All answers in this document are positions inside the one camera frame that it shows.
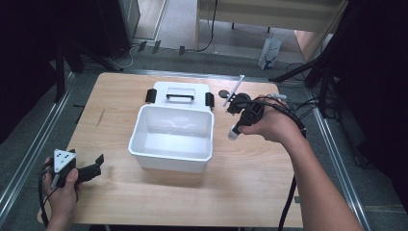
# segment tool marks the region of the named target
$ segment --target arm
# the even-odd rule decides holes
[[[76,192],[75,182],[78,179],[78,170],[74,168],[66,176],[65,186],[51,190],[52,177],[47,173],[43,182],[43,192],[49,196],[51,205],[51,219],[46,230],[69,230],[76,215]]]
[[[261,135],[267,141],[280,142],[288,151],[306,230],[362,230],[357,218],[321,167],[310,144],[290,118],[271,107],[265,107],[263,118],[258,123],[239,129],[246,135]]]

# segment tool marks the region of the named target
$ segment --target metal rail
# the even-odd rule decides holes
[[[41,153],[44,144],[46,143],[51,131],[53,130],[61,112],[66,104],[69,95],[72,92],[72,85],[75,81],[75,75],[71,72],[65,81],[66,92],[59,103],[55,103],[51,108],[50,113],[39,129],[34,141],[26,152],[19,167],[15,171],[12,180],[7,188],[3,191],[0,197],[0,228],[3,226],[10,209],[12,208],[15,200],[17,199],[21,189],[26,182],[30,171],[33,169],[39,154]]]
[[[351,208],[351,210],[356,215],[357,219],[359,220],[364,230],[370,231],[371,229],[370,229],[369,221],[366,217],[366,213],[364,211],[363,205],[361,204],[360,198],[345,169],[342,155],[332,136],[327,120],[322,117],[319,109],[314,109],[314,114],[318,122],[321,134],[323,135],[323,139],[326,144],[327,150],[329,152],[330,158],[332,160],[334,169],[336,170],[336,173],[338,175],[340,185],[344,193],[345,200],[347,201],[348,206]]]

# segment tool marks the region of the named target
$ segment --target hand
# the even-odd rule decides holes
[[[271,104],[277,104],[271,99],[265,100]],[[245,135],[261,135],[267,141],[281,142],[285,144],[294,138],[301,137],[297,125],[291,118],[276,111],[272,107],[265,106],[262,119],[252,126],[240,126],[240,132]]]
[[[51,205],[51,219],[47,226],[47,230],[67,230],[75,220],[76,216],[76,187],[75,182],[78,179],[78,169],[72,169],[65,179],[65,186],[57,188],[52,194],[51,173],[47,172],[42,185],[42,191],[46,195],[50,195],[48,201]]]

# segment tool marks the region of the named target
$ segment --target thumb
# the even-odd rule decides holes
[[[68,175],[66,176],[65,179],[65,185],[69,186],[69,187],[74,187],[75,182],[78,179],[78,169],[77,168],[73,168]]]

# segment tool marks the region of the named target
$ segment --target finger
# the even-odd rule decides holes
[[[78,179],[78,169],[73,168],[65,178],[65,188],[74,189],[75,182]]]

